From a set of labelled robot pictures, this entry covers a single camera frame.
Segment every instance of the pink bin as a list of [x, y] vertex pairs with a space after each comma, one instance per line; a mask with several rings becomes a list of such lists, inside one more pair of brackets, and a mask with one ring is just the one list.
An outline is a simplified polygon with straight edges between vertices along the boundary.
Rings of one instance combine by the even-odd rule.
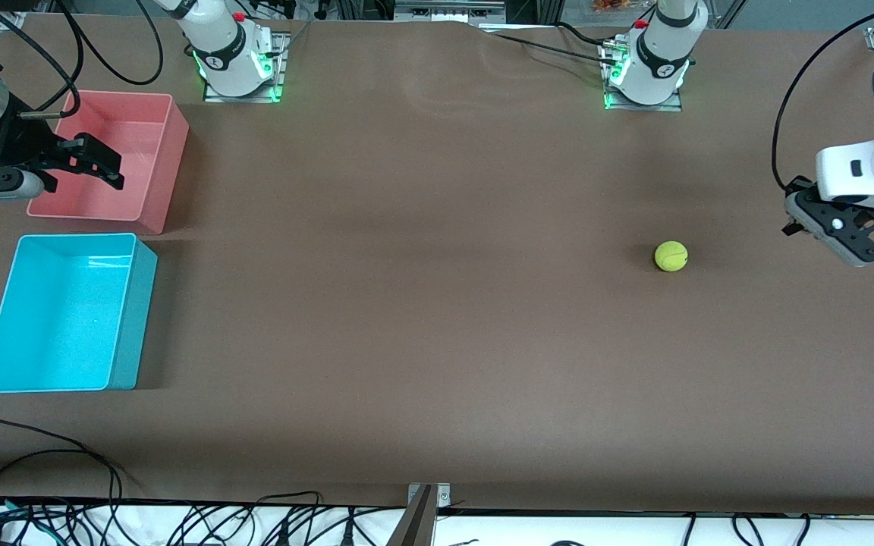
[[[65, 110], [73, 97], [66, 97]], [[56, 193], [29, 202], [27, 214], [40, 218], [79, 218], [124, 222], [101, 231], [134, 231], [159, 235], [164, 231], [174, 181], [187, 141], [187, 121], [174, 97], [160, 93], [80, 91], [80, 110], [56, 125], [56, 134], [73, 138], [87, 132], [121, 155], [124, 189], [103, 180], [52, 171]]]

